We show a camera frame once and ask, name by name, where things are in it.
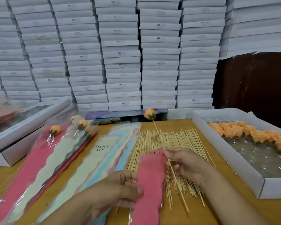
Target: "yellow tabletop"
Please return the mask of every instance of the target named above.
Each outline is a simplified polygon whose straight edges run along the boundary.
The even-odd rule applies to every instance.
[[[163,131],[180,131],[181,129],[195,128],[191,119],[186,120],[172,120],[172,121],[159,121],[156,122],[158,128]],[[83,152],[75,159],[70,166],[58,177],[58,179],[44,192],[44,194],[29,208],[22,218],[16,223],[16,225],[26,225],[34,223],[38,217],[45,212],[50,206],[50,203],[61,191],[70,177],[75,173],[77,167],[82,163],[86,155],[89,154],[90,149],[94,146],[95,142],[100,136],[107,134],[111,127],[114,125],[99,126],[98,135],[86,146]],[[153,122],[145,122],[142,125],[142,130],[154,129]],[[229,181],[239,190],[239,192],[253,205],[255,206],[268,220],[273,224],[281,225],[281,200],[257,200],[250,190],[244,185],[240,178],[231,170],[222,157],[217,153],[208,140],[199,132],[200,139],[210,156],[212,157],[217,168],[222,174],[228,178]],[[13,167],[0,167],[0,185],[6,181],[6,179],[15,172],[15,170],[23,163],[24,159],[19,161]],[[8,180],[0,188],[0,196],[7,189],[12,178]],[[191,225],[213,225],[220,224],[214,210],[211,208],[207,199],[204,198],[206,207],[204,208],[199,197],[191,197],[185,195],[185,201],[190,210],[187,215],[179,196],[172,189],[173,197],[173,210],[170,211],[169,201],[164,196],[164,207],[161,210],[160,218],[161,225],[177,225],[177,224],[191,224]],[[116,214],[115,208],[108,214],[106,225],[127,225],[128,224],[129,210],[120,208]]]

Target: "forearm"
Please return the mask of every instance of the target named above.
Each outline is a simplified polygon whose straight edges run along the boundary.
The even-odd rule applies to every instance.
[[[66,201],[40,225],[85,225],[91,220],[91,204],[82,194]]]
[[[202,188],[223,225],[271,224],[215,168]]]

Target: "soap flower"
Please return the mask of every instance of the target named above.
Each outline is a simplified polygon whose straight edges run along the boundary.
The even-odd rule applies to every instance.
[[[219,127],[218,124],[215,123],[215,122],[211,122],[211,123],[209,123],[208,125],[209,125],[212,129],[215,129],[215,128]]]
[[[78,117],[80,117],[80,116],[79,116],[79,115],[72,116],[72,117],[70,118],[70,121],[73,121],[74,119],[76,119],[76,118],[78,118]]]
[[[214,131],[217,132],[217,134],[220,136],[224,134],[224,130],[221,127],[215,127]]]
[[[52,134],[53,136],[56,136],[59,134],[63,129],[59,125],[52,125],[50,128],[49,133]]]
[[[279,134],[275,130],[266,130],[264,132],[270,136],[270,138],[268,139],[269,142],[273,142],[276,138],[279,137]]]
[[[147,108],[145,111],[144,117],[153,121],[156,118],[156,111],[154,109]]]
[[[236,136],[238,136],[238,137],[242,136],[242,134],[243,134],[243,131],[242,131],[243,127],[240,127],[239,125],[233,125],[231,128],[235,130],[235,132],[236,132],[235,135]]]
[[[256,128],[253,125],[245,125],[242,130],[246,136],[250,136],[251,132],[256,131]]]
[[[260,130],[251,131],[250,134],[255,143],[263,143],[270,138],[269,135]]]
[[[232,128],[233,125],[237,125],[237,122],[231,121],[231,122],[228,122],[228,125]]]
[[[87,129],[90,126],[90,124],[87,122],[87,120],[83,119],[79,121],[78,130],[84,130]]]
[[[232,138],[236,135],[236,131],[231,127],[224,128],[225,137]]]
[[[222,128],[222,130],[224,130],[224,128],[229,127],[229,124],[226,122],[219,122],[218,126]]]
[[[247,125],[247,123],[245,121],[239,121],[237,125],[240,127],[244,127],[245,125]]]

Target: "left hand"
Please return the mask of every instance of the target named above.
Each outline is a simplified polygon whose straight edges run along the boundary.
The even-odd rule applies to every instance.
[[[137,174],[131,171],[117,171],[80,193],[90,200],[92,219],[97,219],[114,206],[134,207],[136,199],[143,195],[143,191],[128,179],[137,181]]]

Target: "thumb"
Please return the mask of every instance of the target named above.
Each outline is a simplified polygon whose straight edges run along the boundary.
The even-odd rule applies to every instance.
[[[184,151],[179,151],[179,152],[165,151],[165,156],[171,160],[182,160],[185,158],[185,152]]]
[[[120,185],[120,198],[136,201],[143,195],[143,190],[132,185]]]

